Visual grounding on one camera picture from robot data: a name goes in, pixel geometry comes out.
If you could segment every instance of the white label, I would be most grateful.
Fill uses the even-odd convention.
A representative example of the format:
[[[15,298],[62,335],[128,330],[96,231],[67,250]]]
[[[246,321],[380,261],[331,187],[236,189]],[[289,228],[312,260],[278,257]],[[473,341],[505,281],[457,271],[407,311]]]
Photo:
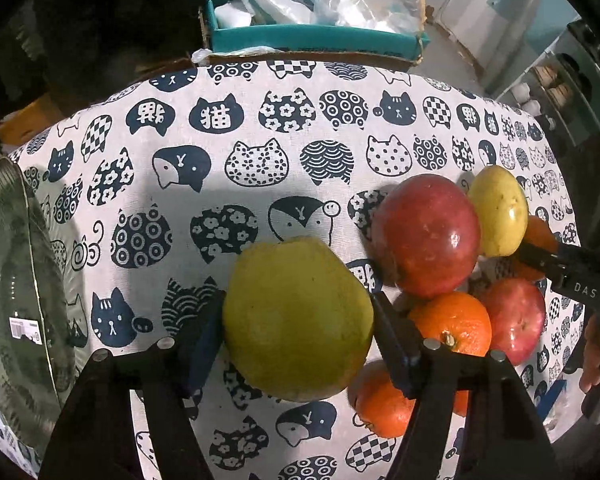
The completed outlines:
[[[20,339],[22,336],[31,339],[36,345],[42,345],[42,337],[40,336],[40,327],[38,322],[33,319],[22,319],[19,317],[10,317],[9,325],[11,325],[11,335]]]

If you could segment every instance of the orange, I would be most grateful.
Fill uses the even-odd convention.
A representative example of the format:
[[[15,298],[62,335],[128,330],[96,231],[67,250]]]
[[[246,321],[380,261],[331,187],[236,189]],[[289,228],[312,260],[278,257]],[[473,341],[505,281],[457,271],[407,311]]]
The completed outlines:
[[[483,357],[491,345],[491,321],[480,301],[464,292],[450,292],[416,306],[409,318],[423,338],[433,338],[453,352]],[[456,393],[454,413],[466,416],[468,392]]]
[[[529,215],[525,236],[522,239],[553,254],[558,251],[558,240],[555,239],[549,225],[535,215]],[[529,280],[530,282],[537,282],[544,278],[544,272],[526,266],[515,257],[512,258],[512,264],[513,270],[516,271],[519,278]]]
[[[409,425],[415,400],[394,387],[386,369],[366,378],[358,391],[355,409],[370,431],[384,438],[403,436]]]

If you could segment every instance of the green glass plate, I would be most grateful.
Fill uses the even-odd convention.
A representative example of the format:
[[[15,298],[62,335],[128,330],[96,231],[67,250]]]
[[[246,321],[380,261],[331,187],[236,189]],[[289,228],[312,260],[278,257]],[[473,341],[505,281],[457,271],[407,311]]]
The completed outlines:
[[[74,384],[66,300],[40,204],[0,158],[0,413],[44,453]]]

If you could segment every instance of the cat print tablecloth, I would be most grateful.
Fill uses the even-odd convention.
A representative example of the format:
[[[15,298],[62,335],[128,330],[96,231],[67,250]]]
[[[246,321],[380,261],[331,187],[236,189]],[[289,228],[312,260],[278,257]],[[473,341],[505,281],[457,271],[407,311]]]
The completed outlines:
[[[532,117],[443,82],[340,62],[165,74],[76,113],[11,158],[48,222],[78,368],[97,348],[133,352],[177,334],[258,240],[317,236],[368,290],[395,297],[363,239],[387,192],[415,174],[439,173],[467,189],[483,167],[499,164],[525,190],[531,213],[578,243],[560,169]],[[480,268],[472,292],[510,273],[505,260]],[[561,373],[583,317],[582,305],[546,280],[538,287],[547,323],[518,367],[537,400]],[[373,345],[369,360],[378,357]],[[142,395],[131,396],[144,473],[157,479]],[[400,444],[367,431],[346,392],[280,401],[247,384],[224,351],[187,411],[223,480],[378,480]],[[442,479],[454,474],[463,422],[452,420]],[[3,449],[36,470],[39,458],[25,460],[21,447]]]

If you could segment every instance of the metal bolt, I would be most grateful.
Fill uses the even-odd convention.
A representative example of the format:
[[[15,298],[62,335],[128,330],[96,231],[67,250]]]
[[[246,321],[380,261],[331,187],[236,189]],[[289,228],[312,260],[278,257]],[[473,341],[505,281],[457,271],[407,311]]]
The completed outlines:
[[[440,341],[438,341],[437,339],[433,339],[432,337],[427,337],[424,340],[424,346],[426,346],[429,350],[437,350],[442,345],[440,344]]]
[[[96,362],[104,361],[104,359],[106,359],[107,357],[109,357],[109,350],[107,350],[106,348],[96,350],[91,356],[91,358]]]
[[[168,350],[176,344],[176,340],[173,337],[163,337],[162,339],[158,339],[156,344],[160,350]]]
[[[491,359],[494,359],[499,363],[503,363],[507,358],[507,355],[502,350],[491,350],[489,355],[491,356]]]

